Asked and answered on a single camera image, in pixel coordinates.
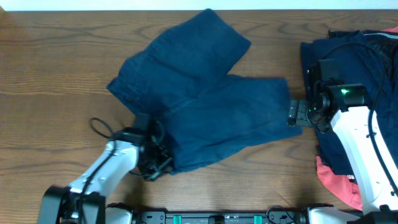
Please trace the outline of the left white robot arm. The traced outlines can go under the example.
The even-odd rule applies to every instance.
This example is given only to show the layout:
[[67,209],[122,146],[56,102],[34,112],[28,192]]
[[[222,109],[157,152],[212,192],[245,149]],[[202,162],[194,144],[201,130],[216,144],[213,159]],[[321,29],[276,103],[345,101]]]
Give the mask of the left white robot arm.
[[102,155],[79,178],[47,189],[38,223],[142,223],[137,210],[107,201],[125,175],[153,181],[172,171],[174,159],[162,144],[164,137],[161,123],[148,117],[111,131]]

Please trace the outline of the dark blue denim shorts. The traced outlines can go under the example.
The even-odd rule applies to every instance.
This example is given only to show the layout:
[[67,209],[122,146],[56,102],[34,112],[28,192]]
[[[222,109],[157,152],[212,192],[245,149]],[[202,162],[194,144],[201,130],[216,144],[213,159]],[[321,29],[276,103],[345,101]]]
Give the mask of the dark blue denim shorts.
[[206,9],[128,58],[108,84],[134,114],[161,123],[174,174],[217,163],[245,147],[301,135],[300,127],[287,123],[286,80],[231,74],[250,45]]

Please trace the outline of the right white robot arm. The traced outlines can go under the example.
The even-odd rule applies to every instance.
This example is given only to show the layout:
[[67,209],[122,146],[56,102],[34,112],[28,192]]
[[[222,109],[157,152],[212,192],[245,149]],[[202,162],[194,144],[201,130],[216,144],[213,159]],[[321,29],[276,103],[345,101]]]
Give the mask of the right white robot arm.
[[361,84],[323,86],[310,101],[290,102],[289,126],[332,131],[338,136],[363,203],[361,217],[331,207],[310,209],[310,223],[397,223],[397,167],[369,104],[369,94]]

